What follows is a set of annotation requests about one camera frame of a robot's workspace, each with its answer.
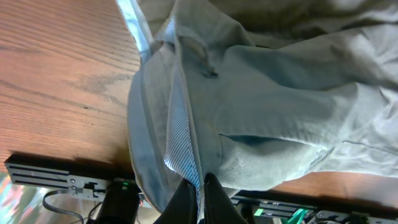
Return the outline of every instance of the wooden table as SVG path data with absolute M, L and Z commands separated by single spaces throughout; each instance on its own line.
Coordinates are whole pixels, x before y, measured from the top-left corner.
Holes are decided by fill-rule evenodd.
M 1 162 L 26 152 L 131 169 L 126 103 L 140 58 L 115 2 L 0 5 Z M 325 172 L 275 189 L 398 208 L 396 186 L 398 179 Z

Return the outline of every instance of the wood grain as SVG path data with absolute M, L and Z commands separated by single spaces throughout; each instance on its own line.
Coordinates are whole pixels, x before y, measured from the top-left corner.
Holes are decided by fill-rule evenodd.
M 130 169 L 126 104 L 140 58 L 115 2 L 0 4 L 0 161 L 26 152 Z M 398 208 L 396 186 L 397 179 L 324 172 L 275 190 Z

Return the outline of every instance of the black cable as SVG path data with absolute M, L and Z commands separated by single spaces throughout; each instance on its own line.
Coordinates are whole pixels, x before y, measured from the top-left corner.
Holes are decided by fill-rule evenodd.
M 65 214 L 65 215 L 73 215 L 73 216 L 75 216 L 75 217 L 78 217 L 78 218 L 79 218 L 79 221 L 81 222 L 81 224 L 84 224 L 84 223 L 85 223 L 85 220 L 84 220 L 84 218 L 83 218 L 80 214 L 78 214 L 78 213 L 76 213 L 76 212 L 71 212 L 71 211 L 68 211 L 68 210 L 64 210 L 64 209 L 61 209 L 61 208 L 54 207 L 54 206 L 48 204 L 48 203 L 45 201 L 45 199 L 46 199 L 47 197 L 52 196 L 52 195 L 57 195 L 57 194 L 73 194 L 73 193 L 76 193 L 76 194 L 77 194 L 77 193 L 83 193 L 83 189 L 76 189 L 76 190 L 67 190 L 67 189 L 63 189 L 63 190 L 53 190 L 53 191 L 51 191 L 51 192 L 48 192 L 47 194 L 44 195 L 44 198 L 43 198 L 43 207 L 46 208 L 47 210 L 50 210 L 51 212 L 60 213 L 60 214 Z
M 70 224 L 75 224 L 75 223 L 78 223 L 78 222 L 80 222 L 80 220 L 77 220 L 77 221 L 71 222 Z

